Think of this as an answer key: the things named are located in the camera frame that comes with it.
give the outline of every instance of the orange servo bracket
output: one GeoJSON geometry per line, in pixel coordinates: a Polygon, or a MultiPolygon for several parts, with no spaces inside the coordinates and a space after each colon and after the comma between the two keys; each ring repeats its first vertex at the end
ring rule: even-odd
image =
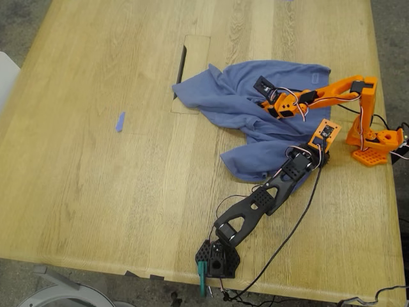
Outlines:
{"type": "Polygon", "coordinates": [[[354,75],[314,91],[303,90],[296,93],[286,88],[274,88],[269,83],[269,92],[264,94],[267,100],[259,105],[275,118],[287,118],[298,113],[302,113],[304,117],[309,109],[359,101],[360,114],[354,120],[346,142],[359,146],[358,150],[352,152],[353,158],[367,166],[374,166],[386,163],[389,152],[397,149],[404,141],[401,127],[381,131],[371,128],[377,82],[376,77],[354,75]]]}
{"type": "Polygon", "coordinates": [[[318,128],[315,130],[312,138],[308,142],[308,145],[320,150],[318,144],[321,143],[320,139],[326,138],[325,152],[328,152],[332,142],[335,140],[338,132],[341,130],[341,126],[333,123],[325,118],[322,120],[318,128]]]}

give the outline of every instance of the green clip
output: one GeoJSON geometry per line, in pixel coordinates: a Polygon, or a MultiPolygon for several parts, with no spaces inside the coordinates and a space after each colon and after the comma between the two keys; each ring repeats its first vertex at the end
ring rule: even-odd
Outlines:
{"type": "Polygon", "coordinates": [[[206,297],[207,261],[199,261],[197,270],[200,277],[200,296],[206,297]]]}

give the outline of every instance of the table surface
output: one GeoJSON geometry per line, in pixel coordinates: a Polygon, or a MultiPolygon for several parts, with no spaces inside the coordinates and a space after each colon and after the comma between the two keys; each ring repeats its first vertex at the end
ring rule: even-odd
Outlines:
{"type": "MultiPolygon", "coordinates": [[[[326,65],[330,81],[380,75],[369,0],[54,0],[0,117],[0,257],[199,282],[194,255],[216,206],[252,184],[219,158],[245,143],[241,132],[171,111],[186,35],[210,38],[205,63],[220,69],[281,59],[326,65]]],[[[381,83],[376,112],[385,114],[381,83]]],[[[343,129],[313,204],[252,291],[372,300],[405,282],[392,168],[350,157],[354,117],[332,110],[343,129]]],[[[314,177],[239,245],[226,287],[258,274],[314,177]]],[[[402,306],[405,291],[380,299],[402,306]]]]}

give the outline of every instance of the white wire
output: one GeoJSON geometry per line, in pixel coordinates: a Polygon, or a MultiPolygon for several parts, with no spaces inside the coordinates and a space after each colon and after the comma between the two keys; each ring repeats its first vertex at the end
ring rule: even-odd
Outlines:
{"type": "Polygon", "coordinates": [[[396,156],[400,157],[401,159],[409,160],[409,158],[403,157],[402,155],[399,155],[399,154],[396,153],[396,152],[390,152],[390,153],[391,153],[392,155],[396,155],[396,156]]]}
{"type": "Polygon", "coordinates": [[[317,145],[318,145],[318,151],[320,152],[320,161],[314,169],[316,169],[318,166],[321,165],[321,160],[322,160],[321,145],[320,144],[317,144],[317,145]]]}
{"type": "Polygon", "coordinates": [[[304,114],[304,112],[302,111],[302,109],[301,109],[301,107],[300,107],[300,104],[298,103],[298,97],[297,97],[291,90],[289,90],[289,89],[287,89],[287,88],[278,87],[278,88],[275,89],[275,91],[277,91],[277,90],[287,91],[288,93],[290,93],[291,95],[294,96],[295,102],[293,103],[293,105],[294,105],[294,106],[297,106],[297,108],[298,108],[298,110],[300,111],[300,114],[301,114],[301,116],[302,116],[302,121],[305,122],[305,114],[304,114]]]}
{"type": "Polygon", "coordinates": [[[273,96],[275,95],[275,92],[277,91],[277,89],[275,89],[272,93],[271,93],[271,95],[270,95],[270,100],[273,100],[273,96]]]}
{"type": "Polygon", "coordinates": [[[364,149],[364,128],[362,126],[362,118],[364,117],[364,108],[360,104],[359,106],[360,106],[360,114],[359,114],[359,117],[360,117],[360,151],[365,152],[368,149],[368,147],[364,149]]]}
{"type": "Polygon", "coordinates": [[[327,99],[336,99],[336,100],[340,100],[340,101],[355,101],[358,100],[360,98],[360,94],[357,98],[352,98],[352,99],[345,99],[345,98],[337,98],[337,97],[325,97],[325,98],[320,98],[320,99],[316,99],[312,104],[309,104],[309,106],[311,107],[313,104],[316,104],[319,101],[322,100],[327,100],[327,99]]]}
{"type": "MultiPolygon", "coordinates": [[[[316,166],[314,169],[316,169],[318,166],[321,165],[321,160],[322,160],[321,145],[320,145],[320,144],[317,144],[317,146],[318,146],[318,150],[320,151],[320,161],[319,161],[319,163],[317,164],[317,166],[316,166]]],[[[308,150],[306,150],[306,149],[304,149],[304,148],[298,147],[298,146],[292,146],[292,145],[291,145],[291,146],[287,147],[287,149],[286,149],[286,156],[287,156],[287,158],[289,158],[287,151],[288,151],[288,149],[289,149],[290,147],[291,147],[291,148],[296,148],[296,149],[298,149],[298,150],[301,150],[301,151],[303,151],[303,152],[309,154],[310,157],[312,156],[312,154],[311,154],[310,151],[308,151],[308,150]]],[[[277,176],[277,174],[278,174],[280,171],[281,171],[281,169],[278,170],[278,172],[273,176],[273,178],[274,178],[275,176],[277,176]]]]}
{"type": "Polygon", "coordinates": [[[298,146],[292,146],[292,145],[291,145],[291,146],[287,147],[287,149],[286,149],[286,157],[287,157],[287,158],[289,158],[287,151],[288,151],[288,149],[289,149],[290,147],[291,147],[291,148],[296,148],[296,149],[301,150],[301,151],[303,151],[303,152],[306,152],[307,154],[309,154],[309,156],[312,156],[311,152],[309,152],[308,150],[306,150],[306,149],[304,149],[304,148],[301,148],[301,147],[298,147],[298,146]]]}

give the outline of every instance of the orange robotic arm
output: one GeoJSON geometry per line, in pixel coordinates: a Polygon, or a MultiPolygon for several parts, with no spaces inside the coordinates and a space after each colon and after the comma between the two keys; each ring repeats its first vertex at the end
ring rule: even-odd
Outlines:
{"type": "Polygon", "coordinates": [[[360,147],[352,152],[356,160],[367,166],[374,166],[386,163],[389,152],[399,148],[404,141],[401,127],[381,131],[371,128],[377,81],[376,77],[354,75],[314,91],[294,93],[287,88],[275,87],[260,77],[254,87],[267,98],[259,105],[275,118],[287,118],[300,113],[305,120],[309,109],[359,100],[360,114],[354,120],[346,142],[360,147]]]}

